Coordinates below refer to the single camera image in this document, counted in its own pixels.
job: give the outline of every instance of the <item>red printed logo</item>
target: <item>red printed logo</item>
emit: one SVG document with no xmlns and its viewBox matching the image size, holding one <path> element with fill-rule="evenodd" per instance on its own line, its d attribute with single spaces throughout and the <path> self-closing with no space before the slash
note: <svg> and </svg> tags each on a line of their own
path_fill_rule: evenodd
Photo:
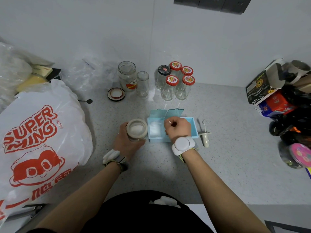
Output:
<svg viewBox="0 0 311 233">
<path fill-rule="evenodd" d="M 56 118 L 57 114 L 53 112 L 51 106 L 43 106 L 41 110 L 5 135 L 4 152 L 11 153 L 44 143 L 57 133 L 57 127 L 52 122 Z"/>
<path fill-rule="evenodd" d="M 55 176 L 64 163 L 63 157 L 59 157 L 52 147 L 44 144 L 25 153 L 13 163 L 10 184 L 13 187 L 42 184 Z"/>
</svg>

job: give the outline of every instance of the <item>pink lid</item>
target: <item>pink lid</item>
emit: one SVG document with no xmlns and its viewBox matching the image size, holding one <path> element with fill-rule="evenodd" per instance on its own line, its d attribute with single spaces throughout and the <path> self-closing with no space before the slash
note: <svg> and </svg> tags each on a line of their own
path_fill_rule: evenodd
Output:
<svg viewBox="0 0 311 233">
<path fill-rule="evenodd" d="M 311 167 L 311 150 L 303 144 L 294 143 L 290 145 L 290 154 L 304 167 Z"/>
</svg>

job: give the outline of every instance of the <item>gray speckled countertop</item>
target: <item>gray speckled countertop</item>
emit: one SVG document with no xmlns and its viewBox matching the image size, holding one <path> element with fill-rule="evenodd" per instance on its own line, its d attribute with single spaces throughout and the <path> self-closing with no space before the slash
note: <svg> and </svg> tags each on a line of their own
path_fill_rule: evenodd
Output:
<svg viewBox="0 0 311 233">
<path fill-rule="evenodd" d="M 151 109 L 185 109 L 183 116 L 205 119 L 210 147 L 196 139 L 199 153 L 222 180 L 247 204 L 311 204 L 311 179 L 307 172 L 288 167 L 279 157 L 279 137 L 269 134 L 270 119 L 261 117 L 247 103 L 244 88 L 196 83 L 189 97 L 162 100 L 160 91 L 142 99 L 127 93 L 112 102 L 107 91 L 84 93 L 82 102 L 93 134 L 94 152 L 85 166 L 76 168 L 36 202 L 57 203 L 96 175 L 103 155 L 112 149 L 119 125 L 149 116 Z M 174 156 L 170 143 L 149 143 L 137 152 L 132 168 L 116 181 L 107 198 L 124 192 L 152 189 L 165 192 L 185 204 L 201 204 L 201 198 L 186 167 Z"/>
</svg>

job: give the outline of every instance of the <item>glass jar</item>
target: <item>glass jar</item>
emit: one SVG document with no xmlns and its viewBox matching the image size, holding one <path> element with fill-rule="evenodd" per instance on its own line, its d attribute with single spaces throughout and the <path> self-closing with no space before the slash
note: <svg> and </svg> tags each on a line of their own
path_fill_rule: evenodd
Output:
<svg viewBox="0 0 311 233">
<path fill-rule="evenodd" d="M 155 83 L 157 89 L 163 89 L 165 86 L 166 77 L 171 74 L 172 70 L 167 65 L 161 65 L 158 67 L 158 78 Z"/>
<path fill-rule="evenodd" d="M 185 75 L 182 79 L 182 82 L 179 83 L 176 87 L 176 98 L 179 100 L 184 100 L 188 97 L 191 86 L 195 83 L 193 76 Z"/>
<path fill-rule="evenodd" d="M 137 73 L 136 93 L 140 97 L 148 96 L 149 92 L 149 74 L 145 71 Z"/>
<path fill-rule="evenodd" d="M 303 144 L 294 143 L 286 146 L 284 143 L 279 145 L 280 157 L 289 167 L 300 169 L 311 167 L 311 150 Z"/>
<path fill-rule="evenodd" d="M 118 76 L 121 88 L 131 92 L 136 88 L 136 66 L 130 61 L 123 61 L 118 65 Z"/>
<path fill-rule="evenodd" d="M 189 66 L 184 66 L 181 68 L 178 79 L 181 81 L 184 75 L 192 75 L 193 69 Z"/>
<path fill-rule="evenodd" d="M 166 77 L 166 84 L 164 88 L 161 90 L 161 96 L 163 100 L 170 101 L 174 98 L 176 86 L 179 80 L 174 75 L 169 75 Z"/>
<path fill-rule="evenodd" d="M 172 72 L 171 75 L 174 75 L 176 77 L 179 76 L 180 74 L 180 70 L 182 68 L 181 63 L 177 62 L 177 61 L 173 61 L 169 64 L 169 67 L 171 68 Z"/>
</svg>

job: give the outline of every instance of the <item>cardboard box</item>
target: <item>cardboard box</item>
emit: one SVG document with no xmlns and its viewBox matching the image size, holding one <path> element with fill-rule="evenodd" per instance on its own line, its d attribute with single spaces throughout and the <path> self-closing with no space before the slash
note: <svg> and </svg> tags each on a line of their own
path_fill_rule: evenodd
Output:
<svg viewBox="0 0 311 233">
<path fill-rule="evenodd" d="M 283 64 L 285 64 L 283 59 L 273 61 L 247 85 L 246 93 L 250 104 L 258 105 L 284 86 Z"/>
<path fill-rule="evenodd" d="M 280 90 L 259 104 L 262 116 L 273 117 L 276 114 L 288 114 L 297 107 L 288 103 Z"/>
</svg>

